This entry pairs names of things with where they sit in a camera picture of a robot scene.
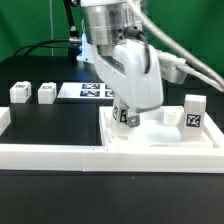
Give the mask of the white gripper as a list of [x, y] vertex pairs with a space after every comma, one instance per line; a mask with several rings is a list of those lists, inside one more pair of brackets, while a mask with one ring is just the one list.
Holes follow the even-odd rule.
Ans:
[[[113, 48], [112, 58], [123, 65], [120, 72], [98, 54], [93, 47], [93, 58], [98, 77], [118, 95], [134, 112], [142, 113], [156, 110], [163, 103], [163, 88], [157, 52], [150, 49], [150, 70], [144, 73], [145, 47], [139, 41], [127, 41]], [[135, 128], [140, 125], [140, 115], [128, 112], [127, 125]]]

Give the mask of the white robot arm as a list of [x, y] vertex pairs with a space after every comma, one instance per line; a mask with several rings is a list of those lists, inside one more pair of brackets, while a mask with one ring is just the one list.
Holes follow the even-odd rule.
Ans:
[[163, 103], [159, 59], [127, 0], [80, 0], [84, 34], [98, 77], [114, 92], [113, 122], [131, 128]]

